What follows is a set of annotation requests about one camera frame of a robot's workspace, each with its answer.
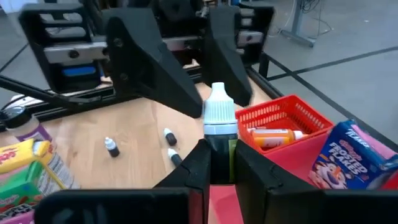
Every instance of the white cable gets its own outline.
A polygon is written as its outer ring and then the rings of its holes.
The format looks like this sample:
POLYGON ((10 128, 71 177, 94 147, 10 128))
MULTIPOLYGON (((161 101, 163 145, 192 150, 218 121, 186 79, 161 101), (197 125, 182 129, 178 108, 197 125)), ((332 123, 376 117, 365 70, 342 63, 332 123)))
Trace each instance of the white cable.
POLYGON ((290 19, 291 19, 292 16, 293 16, 293 13, 294 13, 295 8, 296 8, 296 1, 298 1, 298 0, 293 0, 292 10, 290 11, 290 16, 289 16, 289 18, 287 19, 285 25, 284 25, 283 27, 281 27, 281 28, 278 29, 278 32, 276 33, 276 35, 268 35, 268 37, 277 37, 277 36, 282 32, 282 30, 287 26, 287 24, 289 23, 290 19))

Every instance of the pink box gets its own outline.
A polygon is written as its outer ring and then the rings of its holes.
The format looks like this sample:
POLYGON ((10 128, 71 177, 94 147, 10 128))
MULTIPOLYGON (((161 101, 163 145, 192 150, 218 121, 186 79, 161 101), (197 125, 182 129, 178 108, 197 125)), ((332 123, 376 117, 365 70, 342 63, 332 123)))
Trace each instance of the pink box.
POLYGON ((9 218, 0 222, 0 224, 34 224, 33 211, 20 214, 16 217, 9 218))

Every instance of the white label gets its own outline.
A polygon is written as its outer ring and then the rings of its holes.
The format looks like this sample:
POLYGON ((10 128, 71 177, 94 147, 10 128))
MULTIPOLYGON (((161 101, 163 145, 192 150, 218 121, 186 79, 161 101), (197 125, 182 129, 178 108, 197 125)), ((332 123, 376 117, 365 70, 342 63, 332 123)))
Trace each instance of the white label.
POLYGON ((288 129, 256 129, 255 133, 259 134, 287 134, 289 133, 288 129))
POLYGON ((285 137, 268 137, 264 138, 263 147, 276 147, 284 143, 285 137))
POLYGON ((79 189, 80 185, 69 171, 69 168, 62 161, 61 157, 55 152, 51 161, 47 164, 54 174, 61 180, 67 189, 79 189))
POLYGON ((51 178, 45 169, 42 170, 39 180, 37 181, 37 188, 44 196, 61 190, 57 182, 51 178))

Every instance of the black bottle cap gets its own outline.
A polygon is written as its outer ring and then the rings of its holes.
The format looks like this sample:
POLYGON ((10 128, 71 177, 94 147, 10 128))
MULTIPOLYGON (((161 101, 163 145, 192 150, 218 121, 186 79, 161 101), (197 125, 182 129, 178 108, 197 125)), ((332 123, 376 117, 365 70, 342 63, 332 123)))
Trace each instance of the black bottle cap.
POLYGON ((0 121, 6 128, 18 128, 32 119, 32 114, 24 106, 15 106, 0 111, 0 121))

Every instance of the yellow package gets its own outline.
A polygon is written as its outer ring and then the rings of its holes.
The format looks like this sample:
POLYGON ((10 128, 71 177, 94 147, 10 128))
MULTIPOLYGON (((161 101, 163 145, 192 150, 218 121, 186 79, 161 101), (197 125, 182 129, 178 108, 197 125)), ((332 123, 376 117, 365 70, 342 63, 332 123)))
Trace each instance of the yellow package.
POLYGON ((6 147, 0 147, 0 174, 8 173, 32 162, 40 162, 61 189, 79 189, 80 185, 62 161, 53 151, 50 141, 26 141, 6 147))

